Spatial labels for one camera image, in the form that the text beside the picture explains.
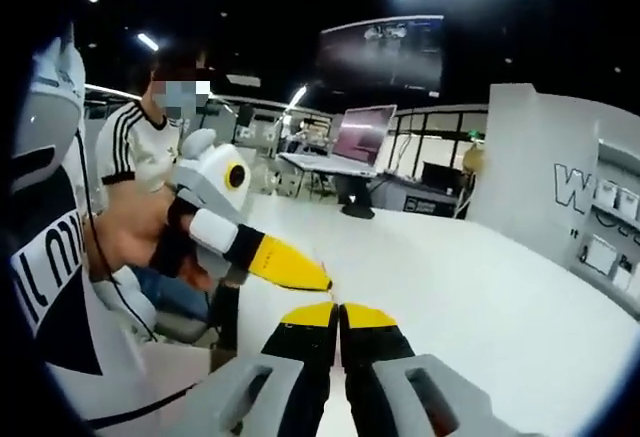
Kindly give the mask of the person's left hand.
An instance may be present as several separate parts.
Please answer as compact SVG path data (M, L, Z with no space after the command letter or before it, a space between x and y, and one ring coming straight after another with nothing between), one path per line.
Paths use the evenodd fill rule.
M150 268L199 291L214 285L214 279L197 262L195 242L180 225L170 225L165 219L146 221L126 230L119 244L125 264Z

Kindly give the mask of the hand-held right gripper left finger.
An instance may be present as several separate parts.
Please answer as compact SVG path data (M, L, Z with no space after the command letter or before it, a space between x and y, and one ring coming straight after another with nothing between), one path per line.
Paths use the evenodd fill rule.
M287 313L259 354L238 356L187 392L171 436L314 436L329 397L339 306Z

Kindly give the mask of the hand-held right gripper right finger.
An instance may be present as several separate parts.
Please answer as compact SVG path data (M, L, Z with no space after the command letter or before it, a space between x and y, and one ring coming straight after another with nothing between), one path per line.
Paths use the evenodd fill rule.
M503 436L488 394L430 354L418 355L396 321L340 306L346 398L359 436Z

